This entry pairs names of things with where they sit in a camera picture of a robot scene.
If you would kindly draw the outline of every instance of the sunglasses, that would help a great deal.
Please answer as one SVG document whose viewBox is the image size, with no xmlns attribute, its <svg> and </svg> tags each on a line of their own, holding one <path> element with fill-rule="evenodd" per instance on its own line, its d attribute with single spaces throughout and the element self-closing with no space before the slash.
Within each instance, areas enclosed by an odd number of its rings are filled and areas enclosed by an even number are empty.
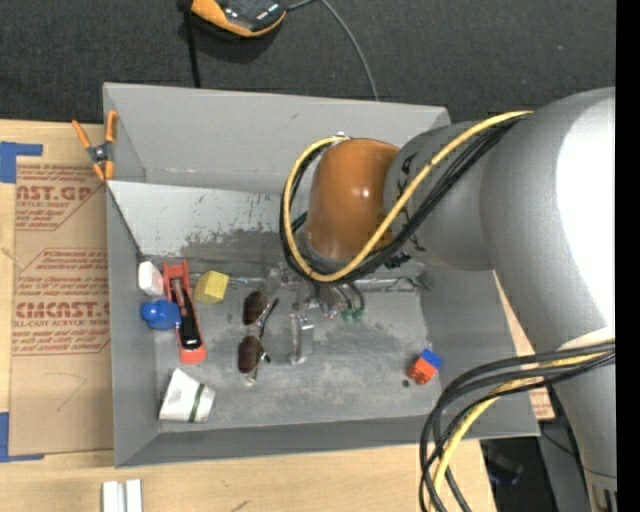
<svg viewBox="0 0 640 512">
<path fill-rule="evenodd" d="M 238 345 L 238 370 L 252 382 L 256 379 L 260 363 L 271 362 L 262 343 L 262 337 L 267 320 L 279 301 L 280 299 L 276 298 L 270 302 L 269 297 L 261 291 L 251 292 L 244 301 L 242 323 L 247 327 L 257 327 L 258 335 L 249 334 Z"/>
</svg>

